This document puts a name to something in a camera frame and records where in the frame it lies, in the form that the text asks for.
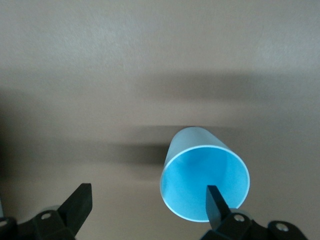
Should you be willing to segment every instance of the plastic cup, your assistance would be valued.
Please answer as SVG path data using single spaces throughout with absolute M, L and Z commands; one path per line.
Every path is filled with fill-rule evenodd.
M 160 180 L 167 207 L 193 222 L 209 222 L 208 185 L 216 185 L 229 208 L 245 201 L 250 187 L 248 169 L 241 158 L 201 127 L 187 127 L 172 139 Z

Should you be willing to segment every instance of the metal screw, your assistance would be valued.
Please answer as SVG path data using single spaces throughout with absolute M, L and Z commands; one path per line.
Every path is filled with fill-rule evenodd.
M 43 214 L 43 215 L 41 216 L 41 219 L 42 219 L 42 220 L 45 220 L 45 219 L 48 219 L 48 218 L 50 218 L 50 217 L 51 217 L 51 213 L 48 212 L 48 213 Z
M 245 218 L 240 214 L 234 215 L 233 217 L 238 222 L 244 222 L 245 221 Z
M 7 220 L 0 221 L 0 228 L 7 225 L 7 223 L 8 223 Z
M 279 222 L 275 226 L 280 231 L 283 231 L 283 232 L 288 232 L 289 231 L 289 228 L 286 225 L 284 225 L 283 223 Z

